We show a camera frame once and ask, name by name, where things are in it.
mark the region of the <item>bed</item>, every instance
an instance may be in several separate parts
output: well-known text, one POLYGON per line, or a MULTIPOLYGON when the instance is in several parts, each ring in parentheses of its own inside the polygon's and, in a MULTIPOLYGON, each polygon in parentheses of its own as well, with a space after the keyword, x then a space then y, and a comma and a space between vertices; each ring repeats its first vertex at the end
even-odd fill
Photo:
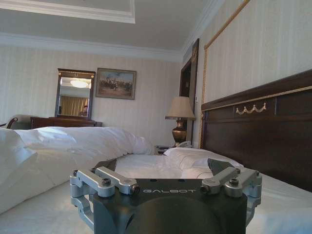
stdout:
POLYGON ((262 201, 247 233, 312 233, 312 103, 306 101, 312 97, 311 77, 312 71, 307 71, 205 103, 202 149, 176 148, 155 156, 147 140, 116 128, 5 132, 0 147, 14 145, 8 153, 29 156, 17 156, 22 160, 10 164, 11 170, 0 170, 0 233, 92 233, 70 204, 68 175, 113 158, 116 172, 134 178, 212 177, 207 158, 259 170, 262 201), (253 105, 258 111, 247 114, 253 105), (25 168, 31 170, 22 173, 25 168), (15 197, 17 191, 25 193, 15 197))

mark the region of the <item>crown molding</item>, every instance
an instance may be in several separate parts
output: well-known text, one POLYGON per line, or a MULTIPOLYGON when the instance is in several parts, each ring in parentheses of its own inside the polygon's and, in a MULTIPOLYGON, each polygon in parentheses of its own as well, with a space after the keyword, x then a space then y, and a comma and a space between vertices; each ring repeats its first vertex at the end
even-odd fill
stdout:
POLYGON ((129 2, 129 12, 72 6, 33 0, 0 0, 0 8, 92 20, 135 23, 135 0, 129 0, 129 2))
POLYGON ((182 62, 182 54, 177 50, 105 44, 79 40, 53 39, 8 33, 0 33, 0 45, 182 62))
POLYGON ((184 45, 181 49, 182 55, 184 55, 193 42, 203 34, 204 30, 215 17, 224 2, 225 0, 212 0, 206 4, 203 12, 195 24, 194 30, 190 33, 189 37, 184 42, 184 45))

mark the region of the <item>nightstand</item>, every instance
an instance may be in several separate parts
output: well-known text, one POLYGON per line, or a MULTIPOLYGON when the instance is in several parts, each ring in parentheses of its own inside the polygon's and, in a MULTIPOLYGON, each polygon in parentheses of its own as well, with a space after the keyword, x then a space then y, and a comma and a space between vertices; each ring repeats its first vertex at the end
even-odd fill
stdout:
POLYGON ((155 155, 163 155, 164 152, 165 152, 166 150, 170 149, 170 148, 172 148, 172 147, 170 147, 170 146, 164 146, 164 145, 156 145, 156 146, 154 147, 154 149, 155 149, 155 155))

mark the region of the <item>dark wooden headboard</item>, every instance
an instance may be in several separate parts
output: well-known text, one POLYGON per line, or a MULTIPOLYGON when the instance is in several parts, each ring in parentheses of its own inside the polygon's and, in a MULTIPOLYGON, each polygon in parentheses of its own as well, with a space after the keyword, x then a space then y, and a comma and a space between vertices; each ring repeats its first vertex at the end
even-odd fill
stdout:
POLYGON ((203 149, 312 192, 312 70, 201 109, 203 149))

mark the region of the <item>metal bracket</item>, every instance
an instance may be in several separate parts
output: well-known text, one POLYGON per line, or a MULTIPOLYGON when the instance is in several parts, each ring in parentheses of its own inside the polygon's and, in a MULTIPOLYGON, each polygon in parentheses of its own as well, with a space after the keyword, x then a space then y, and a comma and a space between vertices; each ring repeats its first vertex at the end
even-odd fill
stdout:
POLYGON ((247 226, 254 216, 255 208, 261 203, 262 175, 252 169, 245 168, 240 173, 239 169, 228 167, 212 178, 203 179, 200 190, 208 195, 217 194, 222 186, 230 197, 241 197, 243 193, 247 196, 247 226))
POLYGON ((110 197, 115 194, 115 186, 119 192, 132 195, 139 192, 137 181, 126 178, 105 167, 96 169, 74 171, 70 175, 71 203, 78 207, 80 218, 94 230, 94 216, 90 208, 90 202, 84 196, 89 195, 90 201, 97 193, 101 197, 110 197))

